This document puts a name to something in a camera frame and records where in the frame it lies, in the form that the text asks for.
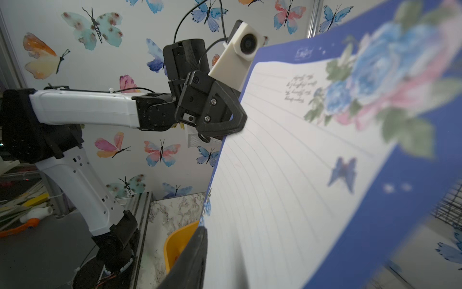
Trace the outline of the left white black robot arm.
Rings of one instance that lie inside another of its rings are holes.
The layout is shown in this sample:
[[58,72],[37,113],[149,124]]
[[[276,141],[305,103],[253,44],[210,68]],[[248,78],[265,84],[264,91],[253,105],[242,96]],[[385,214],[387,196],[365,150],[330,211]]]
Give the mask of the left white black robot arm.
[[222,139],[247,120],[238,98],[260,44],[237,36],[228,40],[208,70],[200,39],[164,48],[170,93],[91,92],[58,89],[7,90],[2,100],[2,141],[15,158],[37,166],[83,215],[97,258],[119,273],[134,256],[138,223],[121,207],[91,166],[81,125],[116,125],[167,131],[176,123],[205,137]]

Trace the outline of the yellow plastic storage tray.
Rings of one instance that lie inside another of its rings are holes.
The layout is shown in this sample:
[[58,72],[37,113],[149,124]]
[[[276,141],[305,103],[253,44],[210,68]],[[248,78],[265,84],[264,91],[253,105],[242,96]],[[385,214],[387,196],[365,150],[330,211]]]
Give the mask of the yellow plastic storage tray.
[[171,233],[164,243],[163,253],[166,272],[170,273],[175,262],[186,248],[191,237],[199,226],[199,221],[183,226]]

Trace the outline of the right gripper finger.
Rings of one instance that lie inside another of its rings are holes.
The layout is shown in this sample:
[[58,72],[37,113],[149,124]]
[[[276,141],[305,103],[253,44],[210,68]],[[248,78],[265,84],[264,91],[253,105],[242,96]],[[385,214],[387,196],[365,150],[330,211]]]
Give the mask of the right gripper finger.
[[170,273],[158,286],[160,289],[201,289],[204,284],[208,232],[198,226]]

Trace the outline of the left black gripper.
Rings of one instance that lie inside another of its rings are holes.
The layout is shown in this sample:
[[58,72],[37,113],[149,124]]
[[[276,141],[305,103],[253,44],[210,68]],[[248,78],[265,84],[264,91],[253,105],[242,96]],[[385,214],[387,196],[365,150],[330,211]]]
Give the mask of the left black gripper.
[[176,106],[175,120],[219,140],[244,129],[247,114],[239,102],[240,92],[208,76],[204,40],[176,42],[165,46],[162,53]]

